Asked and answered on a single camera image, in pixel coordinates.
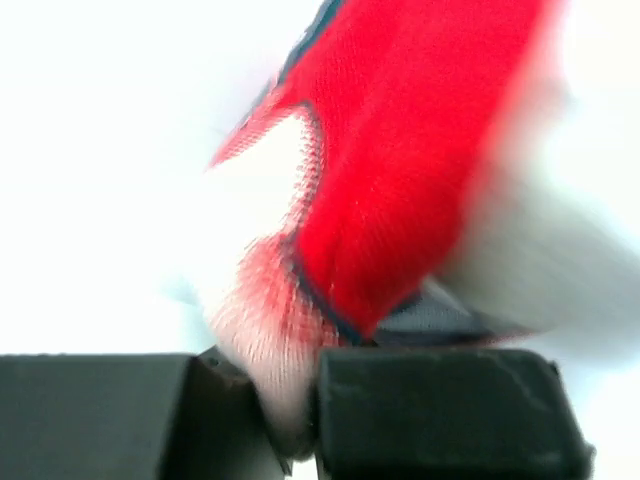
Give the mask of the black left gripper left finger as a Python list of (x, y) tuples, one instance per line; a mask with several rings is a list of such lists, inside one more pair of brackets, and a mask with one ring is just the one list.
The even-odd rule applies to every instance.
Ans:
[(1, 475), (13, 480), (283, 479), (252, 383), (200, 355), (5, 355)]

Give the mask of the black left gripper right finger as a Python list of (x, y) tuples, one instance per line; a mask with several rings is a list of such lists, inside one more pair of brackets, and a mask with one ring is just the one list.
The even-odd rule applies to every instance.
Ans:
[(322, 479), (588, 479), (585, 440), (555, 364), (527, 350), (325, 351)]

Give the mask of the red and pink pillowcase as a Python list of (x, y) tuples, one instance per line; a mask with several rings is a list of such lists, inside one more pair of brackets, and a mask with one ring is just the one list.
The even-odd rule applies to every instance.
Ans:
[(314, 447), (320, 351), (370, 341), (447, 260), (558, 10), (326, 1), (214, 156), (191, 278), (284, 455)]

